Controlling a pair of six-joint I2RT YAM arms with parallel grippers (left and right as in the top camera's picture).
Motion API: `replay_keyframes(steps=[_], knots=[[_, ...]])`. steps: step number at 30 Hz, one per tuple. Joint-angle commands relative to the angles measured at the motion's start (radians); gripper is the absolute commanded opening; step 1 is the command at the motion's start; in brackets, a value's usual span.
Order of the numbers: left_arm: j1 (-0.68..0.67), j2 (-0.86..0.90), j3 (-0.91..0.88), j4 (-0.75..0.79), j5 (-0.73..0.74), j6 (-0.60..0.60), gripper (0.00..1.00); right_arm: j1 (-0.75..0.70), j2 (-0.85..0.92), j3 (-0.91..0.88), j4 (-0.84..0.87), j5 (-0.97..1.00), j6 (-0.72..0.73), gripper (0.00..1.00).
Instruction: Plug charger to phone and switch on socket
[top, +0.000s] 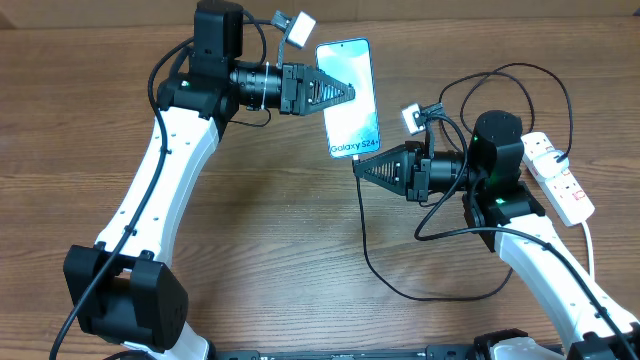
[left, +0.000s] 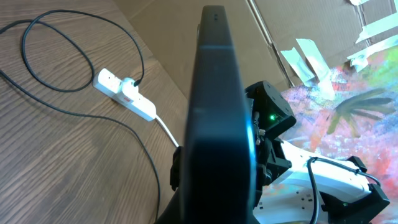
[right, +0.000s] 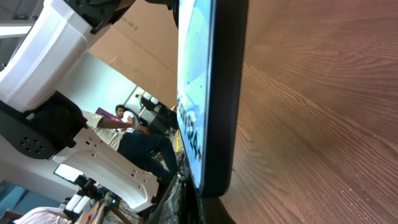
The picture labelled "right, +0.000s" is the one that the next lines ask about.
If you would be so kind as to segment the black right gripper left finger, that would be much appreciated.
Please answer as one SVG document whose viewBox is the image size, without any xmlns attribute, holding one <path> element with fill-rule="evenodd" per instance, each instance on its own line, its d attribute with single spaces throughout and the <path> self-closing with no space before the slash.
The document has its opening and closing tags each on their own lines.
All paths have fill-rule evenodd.
<svg viewBox="0 0 398 224">
<path fill-rule="evenodd" d="M 177 174 L 172 179 L 155 211 L 149 217 L 149 224 L 182 224 L 184 209 L 183 177 Z"/>
</svg>

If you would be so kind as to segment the blue Samsung smartphone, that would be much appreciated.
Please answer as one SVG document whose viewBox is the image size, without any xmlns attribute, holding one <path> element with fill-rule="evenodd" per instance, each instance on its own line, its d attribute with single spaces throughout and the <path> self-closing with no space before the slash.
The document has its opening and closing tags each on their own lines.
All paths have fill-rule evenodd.
<svg viewBox="0 0 398 224">
<path fill-rule="evenodd" d="M 197 195 L 219 197 L 231 180 L 249 2 L 178 6 L 178 125 Z"/>
</svg>

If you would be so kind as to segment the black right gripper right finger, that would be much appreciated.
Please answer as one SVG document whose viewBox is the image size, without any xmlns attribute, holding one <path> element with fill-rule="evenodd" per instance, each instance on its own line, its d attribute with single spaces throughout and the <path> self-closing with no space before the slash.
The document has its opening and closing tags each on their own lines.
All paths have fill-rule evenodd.
<svg viewBox="0 0 398 224">
<path fill-rule="evenodd" d="M 235 224 L 219 197 L 200 198 L 198 213 L 202 224 Z"/>
</svg>

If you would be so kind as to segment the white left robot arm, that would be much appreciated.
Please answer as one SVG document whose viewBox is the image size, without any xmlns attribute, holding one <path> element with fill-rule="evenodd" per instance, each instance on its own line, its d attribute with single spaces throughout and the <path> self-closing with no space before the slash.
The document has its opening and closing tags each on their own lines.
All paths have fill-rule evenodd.
<svg viewBox="0 0 398 224">
<path fill-rule="evenodd" d="M 21 154 L 75 168 L 141 212 L 162 194 L 158 178 L 87 126 L 58 86 L 131 1 L 45 1 L 1 72 L 1 136 Z"/>
</svg>

